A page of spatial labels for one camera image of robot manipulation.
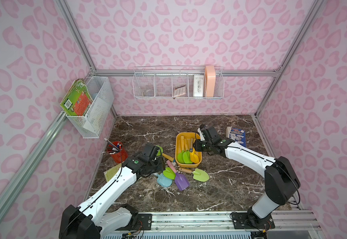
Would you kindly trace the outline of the blue shovel wooden handle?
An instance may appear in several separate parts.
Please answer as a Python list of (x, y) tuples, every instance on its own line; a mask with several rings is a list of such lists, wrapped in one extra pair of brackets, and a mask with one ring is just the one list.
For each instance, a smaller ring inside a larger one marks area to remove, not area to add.
[(191, 138), (191, 139), (190, 139), (190, 145), (189, 145), (189, 151), (190, 151), (191, 153), (193, 153), (193, 143), (194, 143), (194, 139)]

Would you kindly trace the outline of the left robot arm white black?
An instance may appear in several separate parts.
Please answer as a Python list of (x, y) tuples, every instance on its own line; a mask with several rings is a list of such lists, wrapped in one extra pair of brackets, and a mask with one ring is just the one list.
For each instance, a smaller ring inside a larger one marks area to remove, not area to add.
[(115, 175), (94, 195), (78, 206), (69, 205), (63, 212), (60, 239), (101, 239), (124, 227), (134, 227), (138, 210), (125, 204), (115, 212), (107, 210), (141, 177), (164, 171), (162, 149), (146, 143), (142, 151), (129, 156), (120, 164)]

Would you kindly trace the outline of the yellow plastic shovel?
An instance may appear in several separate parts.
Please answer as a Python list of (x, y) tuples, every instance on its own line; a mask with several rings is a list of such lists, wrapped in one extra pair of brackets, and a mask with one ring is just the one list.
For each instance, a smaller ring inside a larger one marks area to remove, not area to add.
[(195, 153), (195, 149), (194, 149), (194, 147), (192, 147), (191, 149), (190, 149), (190, 160), (191, 160), (191, 162), (193, 163), (193, 164), (197, 164), (197, 163), (199, 163), (199, 157), (196, 155), (196, 153)]

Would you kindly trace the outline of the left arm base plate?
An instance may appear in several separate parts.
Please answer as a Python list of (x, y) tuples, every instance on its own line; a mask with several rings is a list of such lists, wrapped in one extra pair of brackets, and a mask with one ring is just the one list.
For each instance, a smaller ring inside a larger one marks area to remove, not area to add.
[(118, 228), (116, 231), (135, 231), (140, 227), (145, 231), (151, 230), (152, 227), (152, 214), (139, 213), (137, 216), (132, 217), (129, 224), (125, 227)]

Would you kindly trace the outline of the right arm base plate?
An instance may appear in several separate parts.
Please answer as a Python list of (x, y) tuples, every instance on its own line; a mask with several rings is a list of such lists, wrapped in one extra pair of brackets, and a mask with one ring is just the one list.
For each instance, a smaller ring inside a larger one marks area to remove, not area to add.
[(248, 212), (232, 212), (229, 217), (233, 222), (234, 229), (270, 230), (276, 228), (271, 214), (260, 219)]

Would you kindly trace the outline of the yellow plastic storage box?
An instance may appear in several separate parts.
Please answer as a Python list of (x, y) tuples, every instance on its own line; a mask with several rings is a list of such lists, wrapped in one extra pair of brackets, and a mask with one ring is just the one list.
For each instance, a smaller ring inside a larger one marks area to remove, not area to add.
[(196, 139), (200, 135), (194, 132), (182, 132), (176, 136), (175, 160), (183, 168), (196, 168), (202, 162), (202, 153), (194, 149)]

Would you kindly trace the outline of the light blue plastic shovel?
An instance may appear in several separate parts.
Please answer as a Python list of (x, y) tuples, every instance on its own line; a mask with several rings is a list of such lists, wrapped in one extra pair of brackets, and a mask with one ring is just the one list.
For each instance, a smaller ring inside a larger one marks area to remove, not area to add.
[(165, 177), (162, 173), (154, 173), (153, 175), (156, 177), (157, 183), (163, 188), (168, 188), (172, 185), (172, 179)]

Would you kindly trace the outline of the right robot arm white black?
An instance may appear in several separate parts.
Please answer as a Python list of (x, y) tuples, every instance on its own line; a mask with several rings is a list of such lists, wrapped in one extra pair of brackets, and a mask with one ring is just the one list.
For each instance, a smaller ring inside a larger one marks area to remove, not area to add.
[(218, 134), (212, 126), (203, 124), (197, 132), (199, 139), (193, 143), (196, 151), (218, 154), (237, 161), (263, 177), (265, 192), (248, 209), (247, 220), (257, 223), (265, 219), (279, 206), (285, 205), (294, 194), (299, 193), (301, 183), (287, 158), (274, 158), (255, 152)]

